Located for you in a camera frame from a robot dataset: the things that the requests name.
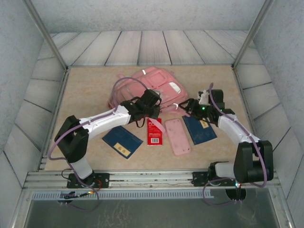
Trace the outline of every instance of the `black mounting plate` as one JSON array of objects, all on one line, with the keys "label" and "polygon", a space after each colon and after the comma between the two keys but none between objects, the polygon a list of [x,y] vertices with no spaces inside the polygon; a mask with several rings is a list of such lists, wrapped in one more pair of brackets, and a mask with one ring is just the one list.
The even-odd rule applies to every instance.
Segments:
[{"label": "black mounting plate", "polygon": [[[208,172],[207,171],[202,171],[202,172],[193,172],[192,173],[193,180],[192,184],[194,187],[204,187],[208,182]],[[213,186],[235,186],[235,181],[234,180],[222,180],[222,181],[215,181],[212,183]]]},{"label": "black mounting plate", "polygon": [[[101,181],[101,188],[107,189],[109,187],[109,181],[110,181],[110,174],[109,173],[95,173],[95,179],[98,179]],[[71,173],[68,176],[68,181],[66,187],[68,189],[80,189],[80,188],[87,188],[82,186],[80,183],[78,183],[75,174]],[[95,189],[99,188],[99,182],[94,181],[94,185],[92,186]]]}]

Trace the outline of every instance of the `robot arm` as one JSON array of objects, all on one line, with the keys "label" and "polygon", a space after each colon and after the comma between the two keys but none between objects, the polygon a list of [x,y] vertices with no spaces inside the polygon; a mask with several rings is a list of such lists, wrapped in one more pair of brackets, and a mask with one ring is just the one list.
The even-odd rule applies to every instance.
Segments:
[{"label": "robot arm", "polygon": [[137,123],[145,117],[157,119],[161,101],[157,93],[147,89],[141,97],[121,102],[117,108],[105,113],[81,119],[69,116],[56,135],[55,141],[69,129],[89,122],[65,136],[58,143],[58,147],[80,179],[90,185],[94,179],[94,172],[85,158],[88,141],[109,129],[132,122]]},{"label": "robot arm", "polygon": [[208,169],[209,180],[230,177],[236,178],[239,183],[263,181],[264,173],[261,162],[259,160],[253,160],[253,154],[256,157],[258,155],[251,138],[257,144],[261,152],[266,167],[267,180],[272,180],[274,170],[271,143],[269,141],[262,141],[252,134],[250,134],[251,138],[249,138],[245,132],[249,131],[242,124],[239,123],[239,125],[237,125],[235,123],[238,119],[231,109],[225,109],[222,90],[212,90],[211,94],[221,112],[227,116],[223,115],[213,106],[213,103],[210,100],[210,94],[206,90],[198,92],[197,100],[191,98],[179,104],[180,108],[184,109],[188,115],[195,119],[206,120],[215,124],[229,136],[235,145],[237,145],[237,154],[234,163],[214,162],[210,164]]}]

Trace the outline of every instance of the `enclosure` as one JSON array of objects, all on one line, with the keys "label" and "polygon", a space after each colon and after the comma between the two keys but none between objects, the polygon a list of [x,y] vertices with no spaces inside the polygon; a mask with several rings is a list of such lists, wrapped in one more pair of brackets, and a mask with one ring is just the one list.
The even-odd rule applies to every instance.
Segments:
[{"label": "enclosure", "polygon": [[[299,0],[2,1],[0,227],[302,227],[303,11]],[[217,139],[194,146],[187,132],[192,151],[178,157],[165,137],[148,147],[147,128],[129,124],[142,141],[130,159],[104,143],[108,131],[88,145],[94,171],[110,174],[100,206],[85,218],[60,206],[69,166],[47,152],[63,121],[109,110],[117,75],[152,66],[174,72],[188,97],[211,82],[222,89],[239,121],[271,142],[273,180],[244,184],[241,205],[209,206],[203,197],[227,201],[232,187],[202,192],[193,172],[233,162],[229,137],[212,127]]]}]

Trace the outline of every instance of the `pink backpack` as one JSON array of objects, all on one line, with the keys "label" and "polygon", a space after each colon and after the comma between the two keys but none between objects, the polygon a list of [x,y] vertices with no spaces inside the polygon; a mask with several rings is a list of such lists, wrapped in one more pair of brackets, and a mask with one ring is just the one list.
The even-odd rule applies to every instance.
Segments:
[{"label": "pink backpack", "polygon": [[[165,69],[150,67],[137,72],[132,77],[143,82],[149,89],[154,90],[161,96],[161,113],[164,112],[185,112],[178,107],[178,104],[187,100],[188,95],[182,85],[174,78],[172,73]],[[113,96],[110,97],[108,105],[114,108],[115,104],[120,104],[122,101],[130,100],[136,96],[141,97],[145,88],[134,80],[125,80],[115,88],[117,102]],[[164,127],[160,126],[156,120],[150,119],[158,128],[166,134]]]}]

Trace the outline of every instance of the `gray wall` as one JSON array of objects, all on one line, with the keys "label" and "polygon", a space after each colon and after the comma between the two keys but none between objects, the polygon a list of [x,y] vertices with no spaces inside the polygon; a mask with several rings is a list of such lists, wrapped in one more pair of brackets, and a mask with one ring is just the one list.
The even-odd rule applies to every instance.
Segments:
[{"label": "gray wall", "polygon": [[[289,123],[304,149],[304,1],[276,0],[267,14],[254,42],[273,81],[275,90],[285,109]],[[293,144],[284,148],[286,160],[294,159]],[[296,177],[287,196],[295,226],[304,223],[304,160],[300,168],[290,163],[285,168],[296,166]]]},{"label": "gray wall", "polygon": [[43,38],[21,0],[0,1],[0,22],[0,150],[3,150]]},{"label": "gray wall", "polygon": [[264,0],[33,0],[49,32],[249,29]]}]

